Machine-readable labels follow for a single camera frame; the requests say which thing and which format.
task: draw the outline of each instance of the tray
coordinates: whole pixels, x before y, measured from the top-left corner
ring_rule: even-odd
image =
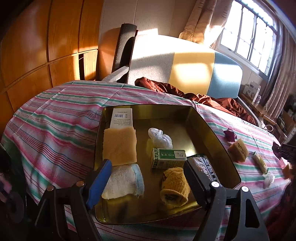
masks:
[[[102,199],[95,206],[95,217],[102,224],[146,223],[178,216],[200,208],[190,192],[188,202],[182,207],[168,208],[160,199],[162,176],[165,169],[151,169],[150,154],[153,148],[148,129],[155,127],[169,135],[174,149],[183,149],[186,156],[207,155],[221,184],[235,188],[241,183],[240,176],[227,151],[214,132],[191,106],[145,104],[105,107],[102,112],[96,139],[94,170],[102,162],[104,130],[109,128],[114,108],[132,108],[133,127],[137,136],[137,164],[145,191],[136,197]]]

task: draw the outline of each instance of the crumpled white plastic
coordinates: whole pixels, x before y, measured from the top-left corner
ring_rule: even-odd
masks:
[[[152,139],[153,145],[156,148],[172,149],[172,139],[163,133],[162,130],[156,128],[150,128],[148,130],[148,135]]]
[[[268,174],[264,174],[264,183],[263,183],[263,188],[268,188],[273,182],[275,176],[270,172]]]

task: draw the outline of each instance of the green box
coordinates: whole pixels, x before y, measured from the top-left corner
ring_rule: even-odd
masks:
[[[151,168],[183,167],[186,160],[185,150],[153,148],[151,152]]]

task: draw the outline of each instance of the screw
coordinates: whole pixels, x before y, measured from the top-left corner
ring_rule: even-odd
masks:
[[[53,189],[54,189],[54,186],[52,186],[52,185],[49,185],[46,188],[46,190],[49,191],[49,192],[52,191]]]
[[[242,190],[243,190],[244,192],[248,192],[248,191],[249,191],[249,189],[248,189],[246,186],[242,186]]]
[[[84,186],[84,181],[78,181],[78,182],[76,182],[76,186],[83,187]]]
[[[213,187],[217,188],[220,186],[220,184],[218,182],[212,182],[211,183]]]

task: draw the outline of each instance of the striped tablecloth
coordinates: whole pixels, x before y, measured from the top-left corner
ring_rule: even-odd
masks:
[[[282,178],[279,161],[272,152],[276,138],[237,117],[177,96],[141,87],[93,81],[72,81],[44,91],[25,103],[6,126],[2,144],[13,164],[23,166],[28,192],[39,202],[49,184],[69,187],[84,179],[93,167],[94,148],[102,109],[130,104],[178,104],[193,106],[227,149],[223,131],[231,128],[242,138],[250,153],[257,151],[275,175],[263,189],[263,176],[251,154],[243,164],[235,163],[241,185],[248,186],[266,218],[278,204],[288,181]],[[69,227],[74,228],[66,207]],[[223,239],[229,215],[225,209],[217,240]],[[192,240],[199,226],[198,212],[149,224],[111,226],[94,222],[104,240]]]

